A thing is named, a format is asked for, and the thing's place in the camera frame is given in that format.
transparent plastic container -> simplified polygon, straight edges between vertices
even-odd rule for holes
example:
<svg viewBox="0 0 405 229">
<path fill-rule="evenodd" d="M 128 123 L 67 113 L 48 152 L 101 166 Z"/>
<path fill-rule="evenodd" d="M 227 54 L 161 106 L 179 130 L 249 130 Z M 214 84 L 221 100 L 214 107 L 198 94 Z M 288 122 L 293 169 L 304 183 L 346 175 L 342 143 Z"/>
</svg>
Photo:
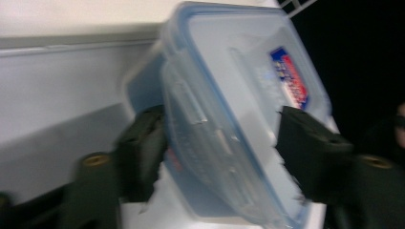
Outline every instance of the transparent plastic container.
<svg viewBox="0 0 405 229">
<path fill-rule="evenodd" d="M 330 102 L 278 9 L 181 5 L 161 32 L 171 145 L 245 219 L 301 228 L 308 204 L 274 149 L 282 106 L 325 122 Z"/>
</svg>

red and blue label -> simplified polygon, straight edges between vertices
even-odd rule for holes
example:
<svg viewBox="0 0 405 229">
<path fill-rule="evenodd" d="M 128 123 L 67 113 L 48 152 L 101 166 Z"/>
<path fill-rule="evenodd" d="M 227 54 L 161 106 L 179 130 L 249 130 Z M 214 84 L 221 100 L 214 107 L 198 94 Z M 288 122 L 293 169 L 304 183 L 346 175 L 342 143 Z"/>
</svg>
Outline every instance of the red and blue label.
<svg viewBox="0 0 405 229">
<path fill-rule="evenodd" d="M 291 57 L 283 47 L 271 52 L 270 56 L 288 100 L 294 107 L 305 110 L 309 101 L 308 90 Z"/>
</svg>

